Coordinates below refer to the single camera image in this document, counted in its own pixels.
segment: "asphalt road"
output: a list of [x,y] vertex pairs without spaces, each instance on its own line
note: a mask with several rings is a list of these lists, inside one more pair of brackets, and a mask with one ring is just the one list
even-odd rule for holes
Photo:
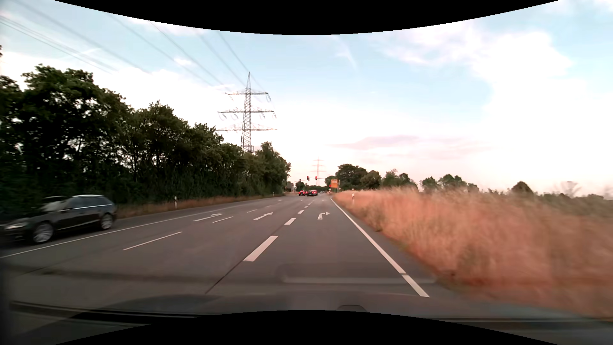
[[111,230],[15,246],[0,257],[11,300],[73,308],[164,295],[288,290],[451,294],[328,195],[122,219]]

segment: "car headlight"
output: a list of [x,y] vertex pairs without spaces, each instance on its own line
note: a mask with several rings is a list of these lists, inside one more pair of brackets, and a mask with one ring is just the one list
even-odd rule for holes
[[17,224],[11,224],[11,225],[7,225],[4,227],[5,230],[11,230],[11,229],[17,229],[17,228],[23,228],[27,225],[28,223],[17,223]]

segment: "utility pole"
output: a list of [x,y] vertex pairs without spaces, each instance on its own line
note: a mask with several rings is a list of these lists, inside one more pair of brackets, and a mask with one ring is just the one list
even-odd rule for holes
[[247,75],[247,85],[245,87],[245,91],[236,91],[236,92],[226,92],[227,95],[232,98],[233,95],[241,95],[245,96],[245,105],[242,109],[234,108],[226,111],[220,111],[219,113],[224,118],[227,118],[225,114],[230,114],[231,117],[238,120],[238,116],[236,114],[243,114],[243,125],[242,127],[238,127],[237,125],[232,125],[230,127],[226,127],[220,129],[218,131],[226,131],[226,132],[241,132],[240,135],[240,147],[244,152],[253,153],[254,147],[251,145],[251,132],[253,131],[276,131],[273,128],[261,126],[261,125],[252,125],[251,124],[251,114],[259,113],[260,118],[266,118],[264,113],[271,112],[272,115],[276,118],[276,114],[272,110],[261,109],[260,107],[252,107],[251,106],[251,96],[255,95],[266,95],[267,100],[270,102],[270,95],[264,91],[254,91],[251,89],[251,72]]

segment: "roadside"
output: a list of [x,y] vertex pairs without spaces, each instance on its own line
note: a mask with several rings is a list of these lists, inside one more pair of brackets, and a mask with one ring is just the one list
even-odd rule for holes
[[155,214],[180,209],[191,209],[195,207],[212,206],[219,204],[237,203],[239,201],[259,200],[266,198],[275,198],[280,195],[257,195],[257,196],[215,196],[212,198],[177,200],[159,204],[143,204],[143,205],[118,205],[117,218],[130,218],[139,215]]
[[334,200],[447,288],[590,317],[613,314],[613,224],[487,193],[341,192]]

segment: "car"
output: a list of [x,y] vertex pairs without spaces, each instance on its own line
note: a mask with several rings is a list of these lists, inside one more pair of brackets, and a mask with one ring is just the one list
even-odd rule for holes
[[59,232],[95,226],[108,230],[117,220],[117,206],[103,195],[49,196],[38,207],[2,227],[9,241],[48,242]]

